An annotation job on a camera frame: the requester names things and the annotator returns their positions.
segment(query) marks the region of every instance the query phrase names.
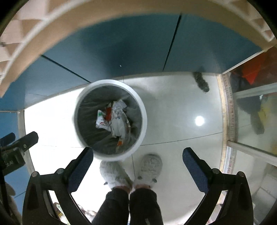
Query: glass panel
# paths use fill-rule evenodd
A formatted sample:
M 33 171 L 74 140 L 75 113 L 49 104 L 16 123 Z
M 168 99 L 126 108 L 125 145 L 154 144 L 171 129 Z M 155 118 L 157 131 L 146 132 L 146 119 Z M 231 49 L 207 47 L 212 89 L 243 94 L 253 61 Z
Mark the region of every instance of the glass panel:
M 277 155 L 277 93 L 235 100 L 237 142 Z
M 253 202 L 254 222 L 260 224 L 277 199 L 277 167 L 237 151 L 234 171 L 246 175 Z
M 243 82 L 233 92 L 250 89 L 277 82 L 277 48 L 272 47 L 239 67 L 231 73 L 243 77 Z

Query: red object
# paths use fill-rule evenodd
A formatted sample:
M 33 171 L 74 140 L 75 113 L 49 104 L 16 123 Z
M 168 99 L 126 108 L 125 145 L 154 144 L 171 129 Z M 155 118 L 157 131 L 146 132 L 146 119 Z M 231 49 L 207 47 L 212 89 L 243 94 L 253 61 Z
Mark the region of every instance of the red object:
M 106 108 L 106 115 L 104 119 L 106 121 L 110 121 L 112 119 L 112 107 Z
M 118 141 L 117 146 L 121 146 L 123 142 L 121 140 Z
M 266 53 L 259 54 L 253 59 L 245 62 L 242 68 L 242 77 L 252 85 L 261 69 L 266 58 Z

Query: trash can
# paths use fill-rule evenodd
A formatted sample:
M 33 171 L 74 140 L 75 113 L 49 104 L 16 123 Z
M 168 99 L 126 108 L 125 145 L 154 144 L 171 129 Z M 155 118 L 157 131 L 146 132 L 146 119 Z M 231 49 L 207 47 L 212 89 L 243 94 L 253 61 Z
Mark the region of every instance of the trash can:
M 130 123 L 130 139 L 116 150 L 119 138 L 111 132 L 96 128 L 98 110 L 104 111 L 109 103 L 123 100 L 124 112 Z M 128 85 L 116 80 L 99 80 L 88 85 L 79 95 L 74 113 L 74 126 L 83 146 L 92 147 L 94 156 L 104 161 L 124 160 L 134 153 L 142 143 L 147 115 L 139 95 Z

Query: floor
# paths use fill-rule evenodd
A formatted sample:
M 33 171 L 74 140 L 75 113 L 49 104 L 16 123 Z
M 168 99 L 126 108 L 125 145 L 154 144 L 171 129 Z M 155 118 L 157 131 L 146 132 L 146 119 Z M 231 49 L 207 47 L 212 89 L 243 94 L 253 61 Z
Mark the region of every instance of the floor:
M 182 161 L 191 147 L 212 168 L 219 168 L 222 150 L 222 109 L 215 74 L 204 74 L 210 91 L 204 93 L 190 72 L 155 73 L 120 77 L 144 102 L 148 126 L 139 149 L 121 162 L 131 179 L 140 159 L 156 153 L 163 169 L 153 190 L 157 193 L 165 224 L 183 224 L 197 207 L 199 192 Z M 73 125 L 76 99 L 82 89 L 40 102 L 25 110 L 26 133 L 36 131 L 39 142 L 30 149 L 40 174 L 64 168 L 82 151 Z M 98 211 L 109 188 L 94 159 L 79 189 L 72 193 L 84 209 Z

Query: white slipper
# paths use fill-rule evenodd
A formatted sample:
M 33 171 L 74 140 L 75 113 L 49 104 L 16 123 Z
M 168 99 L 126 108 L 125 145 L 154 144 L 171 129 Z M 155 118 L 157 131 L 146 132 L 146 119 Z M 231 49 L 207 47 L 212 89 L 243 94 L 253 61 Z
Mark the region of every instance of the white slipper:
M 134 186 L 146 184 L 152 188 L 157 183 L 162 167 L 163 162 L 158 155 L 145 155 L 140 162 L 140 170 L 136 175 Z
M 126 186 L 132 189 L 131 179 L 118 162 L 102 161 L 100 163 L 100 173 L 105 180 L 104 185 L 107 184 L 110 189 L 117 186 Z

